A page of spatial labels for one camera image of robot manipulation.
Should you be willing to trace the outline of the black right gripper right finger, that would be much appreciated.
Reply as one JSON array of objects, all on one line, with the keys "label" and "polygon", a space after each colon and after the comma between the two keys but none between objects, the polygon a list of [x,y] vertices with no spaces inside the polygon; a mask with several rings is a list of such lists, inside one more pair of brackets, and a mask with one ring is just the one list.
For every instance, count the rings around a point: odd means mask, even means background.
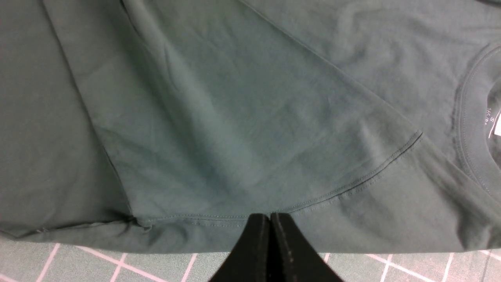
[{"label": "black right gripper right finger", "polygon": [[342,282],[286,213],[270,216],[271,282]]}]

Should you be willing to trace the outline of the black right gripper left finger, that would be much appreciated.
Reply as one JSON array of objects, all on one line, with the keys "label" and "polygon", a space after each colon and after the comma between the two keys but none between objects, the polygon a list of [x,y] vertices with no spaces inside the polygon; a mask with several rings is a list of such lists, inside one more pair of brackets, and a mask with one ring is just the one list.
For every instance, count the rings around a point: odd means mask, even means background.
[{"label": "black right gripper left finger", "polygon": [[270,220],[252,214],[227,259],[211,282],[265,282],[267,280]]}]

